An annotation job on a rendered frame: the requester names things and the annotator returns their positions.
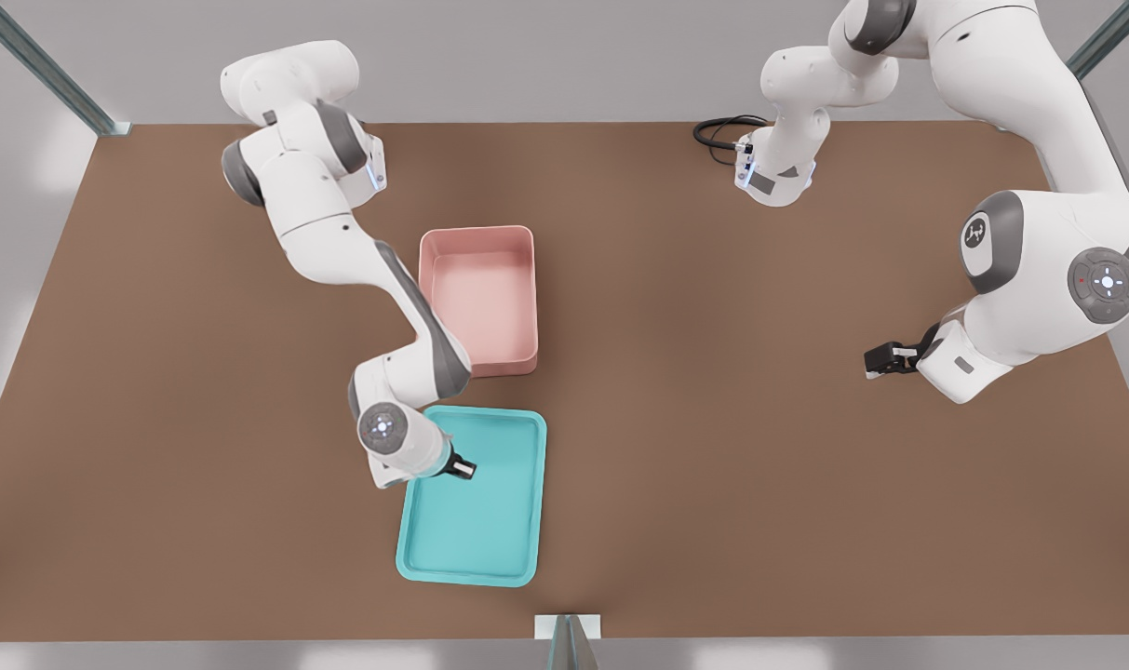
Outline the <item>pale blue-green tray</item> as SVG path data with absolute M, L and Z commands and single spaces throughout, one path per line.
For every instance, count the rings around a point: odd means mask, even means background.
M 406 484 L 399 573 L 430 583 L 526 585 L 537 571 L 545 420 L 528 410 L 458 406 L 434 406 L 426 415 L 476 473 Z

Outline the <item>pink plastic box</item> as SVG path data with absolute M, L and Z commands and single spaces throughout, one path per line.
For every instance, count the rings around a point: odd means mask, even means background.
M 421 237 L 419 285 L 465 348 L 474 377 L 537 369 L 533 234 L 520 225 L 434 229 Z

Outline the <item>silver frame post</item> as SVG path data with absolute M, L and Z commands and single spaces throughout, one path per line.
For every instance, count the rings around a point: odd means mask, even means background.
M 33 40 L 28 31 L 7 12 L 0 5 L 0 43 L 16 60 L 28 69 L 55 98 L 65 105 L 75 118 L 80 119 L 85 127 L 90 128 L 100 137 L 123 137 L 130 133 L 133 124 L 117 122 L 93 101 L 69 73 L 49 56 L 44 47 Z
M 1082 81 L 1127 37 L 1129 37 L 1129 0 L 1122 0 L 1089 38 L 1069 56 L 1067 67 L 1076 80 Z
M 590 641 L 601 639 L 599 614 L 537 614 L 534 639 L 550 639 L 546 670 L 598 670 Z

